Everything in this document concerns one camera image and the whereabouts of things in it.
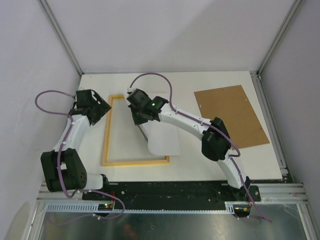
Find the printed photo with balloons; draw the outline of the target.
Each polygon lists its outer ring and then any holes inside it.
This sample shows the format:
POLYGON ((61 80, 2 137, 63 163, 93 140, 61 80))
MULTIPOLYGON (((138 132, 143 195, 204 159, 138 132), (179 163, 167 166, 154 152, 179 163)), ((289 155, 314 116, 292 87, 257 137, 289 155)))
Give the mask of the printed photo with balloons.
POLYGON ((181 154, 178 130, 174 125, 148 121, 139 124, 138 129, 146 140, 148 151, 155 156, 178 156, 181 154))

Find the yellow wooden picture frame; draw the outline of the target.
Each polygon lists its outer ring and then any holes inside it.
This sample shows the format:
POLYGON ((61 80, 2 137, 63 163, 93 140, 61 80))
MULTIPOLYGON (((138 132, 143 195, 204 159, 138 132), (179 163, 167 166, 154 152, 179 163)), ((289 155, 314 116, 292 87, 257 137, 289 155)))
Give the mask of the yellow wooden picture frame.
POLYGON ((170 156, 152 155, 148 138, 135 126, 124 95, 110 95, 111 110, 105 122, 102 167, 168 165, 170 156))

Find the brown cardboard backing board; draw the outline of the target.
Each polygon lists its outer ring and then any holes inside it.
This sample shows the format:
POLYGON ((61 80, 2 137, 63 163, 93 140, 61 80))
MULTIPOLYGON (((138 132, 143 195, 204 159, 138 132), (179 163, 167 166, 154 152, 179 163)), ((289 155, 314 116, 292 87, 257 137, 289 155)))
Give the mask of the brown cardboard backing board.
POLYGON ((201 116, 220 118, 239 149, 270 143, 241 85, 197 91, 194 95, 201 116))

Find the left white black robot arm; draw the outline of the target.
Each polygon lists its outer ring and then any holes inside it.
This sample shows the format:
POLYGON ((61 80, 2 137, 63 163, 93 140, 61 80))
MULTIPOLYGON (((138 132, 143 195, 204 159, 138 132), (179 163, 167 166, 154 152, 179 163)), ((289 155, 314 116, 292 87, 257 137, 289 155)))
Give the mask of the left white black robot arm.
POLYGON ((43 152, 40 161, 50 192, 93 191, 100 200, 110 196, 108 178, 104 174, 87 173, 78 154, 86 132, 111 109, 111 106, 92 89, 78 90, 68 113, 66 127, 53 150, 43 152))

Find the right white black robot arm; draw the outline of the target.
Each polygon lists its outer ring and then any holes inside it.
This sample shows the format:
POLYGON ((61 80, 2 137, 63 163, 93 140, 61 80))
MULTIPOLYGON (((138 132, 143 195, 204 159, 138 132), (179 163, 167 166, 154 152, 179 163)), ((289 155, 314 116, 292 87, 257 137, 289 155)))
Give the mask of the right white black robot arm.
POLYGON ((194 116, 173 106, 161 96, 151 99, 139 88, 129 88, 125 98, 135 125, 157 121, 192 134, 201 141, 201 153, 207 159, 216 162, 226 176, 231 196, 237 201, 242 201, 249 195, 251 180, 242 173, 235 162, 235 158, 241 155, 240 150, 232 142, 220 118, 211 120, 194 116))

